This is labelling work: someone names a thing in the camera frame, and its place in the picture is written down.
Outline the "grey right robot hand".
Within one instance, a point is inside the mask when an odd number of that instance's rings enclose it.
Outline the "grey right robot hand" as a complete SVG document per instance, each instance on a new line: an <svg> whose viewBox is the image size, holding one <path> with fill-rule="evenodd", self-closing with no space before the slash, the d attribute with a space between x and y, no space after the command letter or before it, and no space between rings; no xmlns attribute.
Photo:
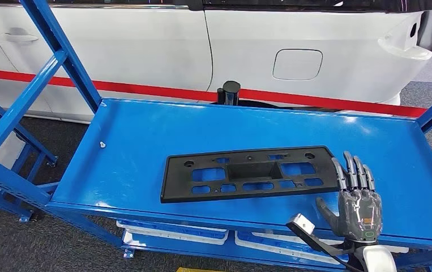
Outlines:
<svg viewBox="0 0 432 272"><path fill-rule="evenodd" d="M339 186L337 204L339 214L335 215L323 198L316 198L316 206L339 237L361 243L375 242L382 230L382 200L375 191L375 180L371 169L358 156L344 151L347 168L332 158Z"/></svg>

